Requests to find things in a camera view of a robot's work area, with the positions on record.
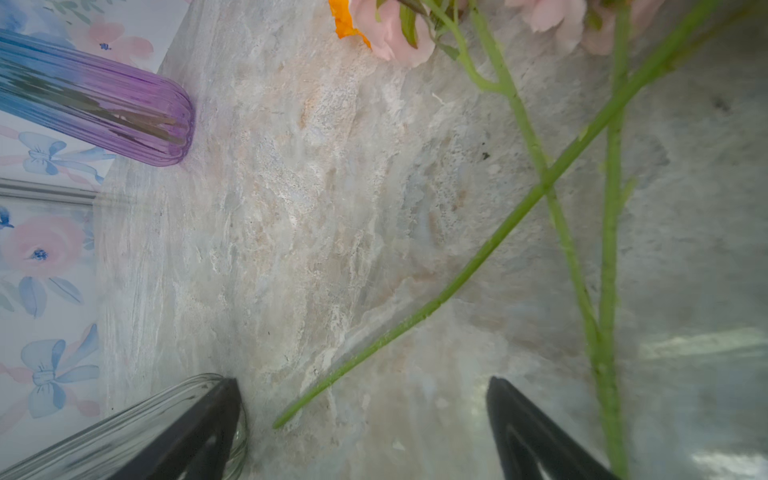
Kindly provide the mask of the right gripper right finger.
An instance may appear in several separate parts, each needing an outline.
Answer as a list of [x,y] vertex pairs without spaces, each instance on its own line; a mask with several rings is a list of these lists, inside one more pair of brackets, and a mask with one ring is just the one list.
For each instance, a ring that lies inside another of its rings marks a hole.
[[508,380],[490,378],[486,406],[506,479],[615,477]]

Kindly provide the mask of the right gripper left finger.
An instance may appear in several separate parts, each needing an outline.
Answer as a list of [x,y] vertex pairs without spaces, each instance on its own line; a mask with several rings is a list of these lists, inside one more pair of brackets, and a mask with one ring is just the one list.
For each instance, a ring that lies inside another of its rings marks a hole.
[[221,479],[238,428],[242,398],[238,382],[223,378],[113,479]]

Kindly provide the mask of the clear glass vase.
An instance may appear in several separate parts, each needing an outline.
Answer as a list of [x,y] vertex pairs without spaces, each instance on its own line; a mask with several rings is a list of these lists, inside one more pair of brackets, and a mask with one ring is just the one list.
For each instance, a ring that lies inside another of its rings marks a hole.
[[[121,412],[107,417],[2,470],[4,479],[113,479],[111,476],[200,400],[219,374],[190,377]],[[224,477],[242,472],[248,449],[243,401]]]

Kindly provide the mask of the blue purple glass vase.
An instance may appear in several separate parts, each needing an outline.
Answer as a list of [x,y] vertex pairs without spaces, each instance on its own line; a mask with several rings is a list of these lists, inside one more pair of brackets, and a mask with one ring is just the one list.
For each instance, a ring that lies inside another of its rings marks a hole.
[[9,30],[1,33],[1,109],[157,167],[194,135],[187,92],[157,74]]

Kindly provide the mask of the pink ranunculus spray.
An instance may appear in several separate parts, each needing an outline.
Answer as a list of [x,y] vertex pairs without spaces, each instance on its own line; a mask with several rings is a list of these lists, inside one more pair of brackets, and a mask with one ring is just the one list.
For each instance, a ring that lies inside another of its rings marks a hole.
[[[473,2],[474,1],[470,1],[469,17],[477,32],[478,38],[480,38],[484,48],[488,47],[491,49],[490,53],[487,53],[489,59],[493,61],[499,60],[502,67],[501,73],[508,74],[509,71],[503,62],[503,56],[498,51],[498,45],[487,27],[485,17],[478,11],[476,6],[472,6],[474,5]],[[682,62],[683,57],[693,51],[695,47],[694,43],[699,42],[699,40],[705,41],[706,38],[709,38],[708,35],[715,35],[717,31],[719,31],[718,29],[726,28],[745,15],[747,17],[750,15],[757,15],[757,13],[751,13],[753,11],[758,12],[763,7],[767,8],[767,1],[744,1],[744,4],[741,5],[740,9],[734,10],[728,18],[723,19],[717,25],[711,27],[710,31],[702,33],[700,35],[701,38],[697,37],[695,41],[691,40],[694,32],[704,24],[705,20],[708,20],[709,17],[714,14],[716,9],[720,7],[723,2],[730,5],[731,1],[698,1],[691,12],[673,29],[658,48],[648,56],[636,72],[617,87],[618,90],[612,94],[611,98],[597,113],[595,118],[581,130],[579,135],[567,146],[556,161],[551,166],[547,167],[545,160],[543,179],[539,180],[539,183],[523,197],[521,202],[511,211],[496,231],[494,231],[489,239],[480,247],[460,273],[434,299],[419,308],[413,315],[404,319],[387,332],[381,334],[368,347],[347,360],[333,372],[328,373],[325,377],[319,379],[311,389],[293,402],[282,415],[274,421],[272,428],[276,430],[288,423],[305,405],[333,385],[342,376],[368,359],[371,355],[390,344],[393,340],[427,319],[445,304],[472,277],[513,229],[529,214],[534,206],[551,191],[554,184],[570,168],[573,162],[586,150],[608,124],[623,111],[638,92],[662,75],[671,72],[673,64]],[[456,22],[449,19],[446,15],[443,15],[444,12],[437,10],[437,7],[432,10],[432,13],[442,15],[441,18],[444,17],[442,20],[444,25],[450,27],[449,30],[452,29],[451,31],[453,32],[454,37],[456,37],[459,44],[458,46],[460,47],[457,58],[466,64],[465,66],[468,65],[470,67],[470,72],[468,74],[470,77],[473,75],[477,76],[475,75],[477,72],[475,71],[476,69],[472,64],[471,58],[468,57],[466,41],[462,36],[459,27],[457,27]],[[539,139],[530,124],[524,106],[522,106],[522,104],[518,106],[512,105],[510,108],[515,115],[518,113],[522,115],[522,119],[516,121],[520,124],[519,128],[524,140],[532,145],[531,148],[533,148],[533,153],[531,153],[531,155],[533,156],[535,153],[542,153],[543,151],[541,150]]]

